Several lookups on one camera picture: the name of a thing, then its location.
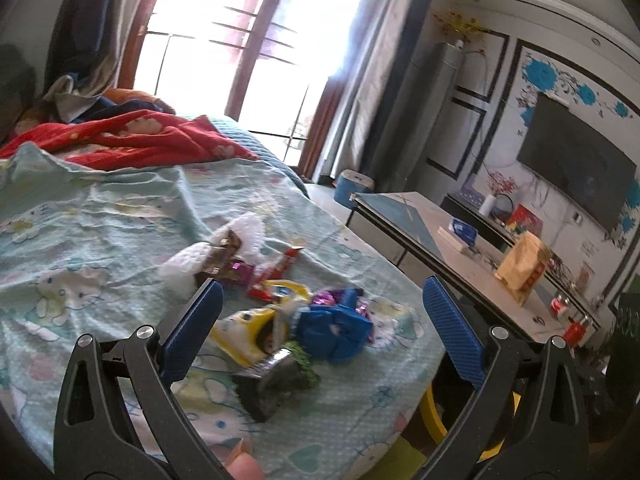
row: metal screw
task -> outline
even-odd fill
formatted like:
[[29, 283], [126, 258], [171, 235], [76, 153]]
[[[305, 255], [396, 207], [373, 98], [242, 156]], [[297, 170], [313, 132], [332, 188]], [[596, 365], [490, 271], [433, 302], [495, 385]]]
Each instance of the metal screw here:
[[154, 328], [152, 326], [141, 326], [137, 332], [136, 336], [140, 339], [149, 339], [154, 332]]
[[89, 334], [82, 334], [79, 338], [78, 338], [78, 346], [87, 346], [91, 341], [93, 341], [94, 338], [91, 337]]
[[501, 327], [501, 326], [494, 326], [491, 329], [491, 333], [494, 335], [494, 337], [496, 339], [500, 339], [502, 341], [504, 341], [505, 339], [507, 339], [509, 337], [509, 332], [506, 328]]
[[551, 338], [551, 344], [556, 348], [564, 348], [566, 346], [566, 341], [560, 336], [555, 335]]

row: yellow rim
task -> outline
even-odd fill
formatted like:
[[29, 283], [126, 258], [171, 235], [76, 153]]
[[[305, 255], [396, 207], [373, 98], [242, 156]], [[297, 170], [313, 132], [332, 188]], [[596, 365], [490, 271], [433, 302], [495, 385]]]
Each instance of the yellow rim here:
[[[518, 404], [520, 403], [520, 396], [515, 392], [512, 392], [512, 394], [514, 405], [513, 413], [515, 413], [518, 409]], [[431, 385], [428, 386], [427, 391], [424, 393], [422, 400], [420, 401], [420, 415], [422, 416], [424, 427], [427, 429], [429, 435], [437, 446], [442, 442], [442, 439], [447, 434], [447, 428], [444, 427], [444, 424], [440, 420], [440, 416], [436, 410], [436, 402], [433, 398], [433, 389]], [[497, 455], [501, 447], [502, 442], [491, 449], [486, 449], [482, 452], [482, 455], [480, 455], [480, 460], [486, 460]]]

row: paper bag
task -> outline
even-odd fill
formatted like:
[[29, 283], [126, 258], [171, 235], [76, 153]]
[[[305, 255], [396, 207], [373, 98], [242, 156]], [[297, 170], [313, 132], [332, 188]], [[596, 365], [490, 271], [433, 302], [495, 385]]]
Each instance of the paper bag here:
[[519, 305], [527, 301], [531, 289], [545, 275], [551, 251], [535, 235], [524, 232], [495, 271], [495, 277]]

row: television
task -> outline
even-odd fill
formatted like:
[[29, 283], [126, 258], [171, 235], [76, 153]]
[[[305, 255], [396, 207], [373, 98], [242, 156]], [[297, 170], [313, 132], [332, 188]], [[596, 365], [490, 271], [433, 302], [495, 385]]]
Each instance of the television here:
[[568, 108], [538, 96], [517, 160], [574, 201], [606, 232], [618, 223], [636, 165]]

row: blue bin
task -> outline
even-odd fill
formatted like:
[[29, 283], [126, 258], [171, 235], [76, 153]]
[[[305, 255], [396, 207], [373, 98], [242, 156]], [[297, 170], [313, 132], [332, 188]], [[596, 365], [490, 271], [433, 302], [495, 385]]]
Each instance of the blue bin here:
[[344, 170], [338, 177], [335, 186], [334, 200], [348, 209], [353, 209], [354, 193], [373, 192], [374, 183], [371, 178], [353, 170]]

